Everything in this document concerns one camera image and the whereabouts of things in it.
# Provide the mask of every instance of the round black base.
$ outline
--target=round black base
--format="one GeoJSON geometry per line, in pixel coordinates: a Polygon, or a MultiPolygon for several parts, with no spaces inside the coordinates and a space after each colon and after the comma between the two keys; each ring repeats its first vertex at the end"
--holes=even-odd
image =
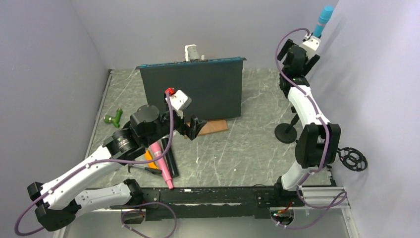
{"type": "Polygon", "coordinates": [[[294,127],[290,129],[289,133],[285,132],[286,128],[288,128],[289,126],[290,124],[282,123],[276,126],[274,130],[274,134],[276,138],[285,144],[290,144],[290,143],[295,142],[296,138],[298,137],[298,133],[294,127]]]}

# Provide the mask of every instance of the gray wall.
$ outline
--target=gray wall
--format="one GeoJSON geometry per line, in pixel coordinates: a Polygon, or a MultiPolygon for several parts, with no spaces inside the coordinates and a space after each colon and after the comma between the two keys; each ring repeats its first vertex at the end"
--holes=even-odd
{"type": "Polygon", "coordinates": [[[184,60],[196,44],[210,58],[242,56],[245,67],[275,67],[281,36],[315,27],[338,0],[71,0],[108,68],[184,60]]]}
{"type": "MultiPolygon", "coordinates": [[[[2,0],[0,52],[0,236],[9,238],[30,203],[26,186],[83,159],[107,70],[68,0],[2,0]]],[[[31,210],[21,230],[39,226],[31,210]]]]}
{"type": "Polygon", "coordinates": [[[340,146],[360,149],[362,173],[334,165],[361,237],[420,232],[420,2],[340,0],[323,33],[311,87],[342,128],[340,146]]]}

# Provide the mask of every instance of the green pipe fitting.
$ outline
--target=green pipe fitting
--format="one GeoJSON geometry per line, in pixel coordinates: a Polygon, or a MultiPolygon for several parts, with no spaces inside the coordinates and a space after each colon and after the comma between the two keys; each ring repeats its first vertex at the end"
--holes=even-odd
{"type": "Polygon", "coordinates": [[[117,109],[117,114],[112,117],[110,115],[105,115],[104,121],[105,123],[112,123],[115,127],[119,128],[119,121],[121,120],[122,109],[117,109]]]}

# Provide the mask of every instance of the white plastic casing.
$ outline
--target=white plastic casing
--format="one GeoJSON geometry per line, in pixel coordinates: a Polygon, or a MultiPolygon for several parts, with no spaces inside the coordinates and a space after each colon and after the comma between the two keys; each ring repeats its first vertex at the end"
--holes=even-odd
{"type": "MultiPolygon", "coordinates": [[[[313,96],[311,93],[311,88],[308,86],[299,85],[301,89],[303,89],[308,96],[310,96],[313,100],[313,96]]],[[[289,91],[289,95],[287,96],[289,101],[293,104],[296,109],[296,112],[299,116],[299,119],[302,123],[302,127],[305,125],[315,123],[316,125],[321,125],[321,122],[317,119],[321,117],[325,123],[329,123],[329,120],[322,114],[321,110],[319,109],[318,105],[315,106],[318,108],[319,114],[316,114],[315,109],[308,98],[296,87],[292,87],[289,91]]]]}
{"type": "Polygon", "coordinates": [[[309,37],[306,41],[301,43],[299,47],[306,50],[306,55],[308,58],[312,58],[315,55],[316,50],[318,49],[319,45],[321,44],[321,39],[315,36],[309,37]]]}
{"type": "Polygon", "coordinates": [[[76,217],[104,207],[124,205],[130,198],[130,189],[124,183],[102,189],[84,190],[74,198],[76,203],[82,206],[76,217]]]}
{"type": "Polygon", "coordinates": [[[309,170],[314,170],[315,167],[309,167],[307,169],[302,169],[302,166],[295,161],[292,166],[289,168],[287,173],[281,176],[281,185],[283,189],[293,191],[296,190],[298,182],[303,178],[303,176],[309,172],[309,170]]]}
{"type": "Polygon", "coordinates": [[[176,91],[175,94],[170,96],[170,101],[171,101],[172,108],[176,111],[178,116],[183,118],[184,117],[183,110],[186,109],[190,105],[191,98],[189,98],[181,90],[178,90],[176,91]]]}
{"type": "Polygon", "coordinates": [[[190,61],[190,56],[188,55],[188,47],[196,47],[196,45],[186,45],[185,46],[185,61],[190,61]]]}
{"type": "MultiPolygon", "coordinates": [[[[58,182],[63,180],[76,169],[80,167],[86,167],[88,163],[93,162],[95,160],[104,160],[109,159],[110,157],[111,154],[109,153],[108,149],[106,147],[100,146],[91,156],[89,156],[84,161],[76,165],[74,168],[67,171],[60,177],[43,184],[41,194],[44,194],[46,192],[51,193],[50,189],[52,187],[54,187],[58,182]]],[[[43,201],[44,203],[47,202],[50,205],[49,209],[61,210],[65,208],[79,193],[87,189],[90,186],[90,184],[92,184],[98,178],[119,169],[121,166],[121,164],[113,162],[98,163],[93,166],[90,166],[89,168],[82,170],[81,172],[70,178],[57,190],[45,197],[43,201]]]]}

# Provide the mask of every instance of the pink marker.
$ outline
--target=pink marker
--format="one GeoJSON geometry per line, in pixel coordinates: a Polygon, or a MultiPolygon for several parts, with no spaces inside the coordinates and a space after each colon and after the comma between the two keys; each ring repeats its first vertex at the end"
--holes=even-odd
{"type": "MultiPolygon", "coordinates": [[[[155,158],[162,154],[162,149],[160,147],[159,142],[151,144],[150,149],[152,150],[152,153],[155,156],[155,158]]],[[[158,159],[157,164],[159,165],[159,169],[162,170],[162,177],[168,185],[169,189],[173,189],[172,178],[170,176],[168,166],[166,165],[165,158],[162,157],[158,159]]]]}

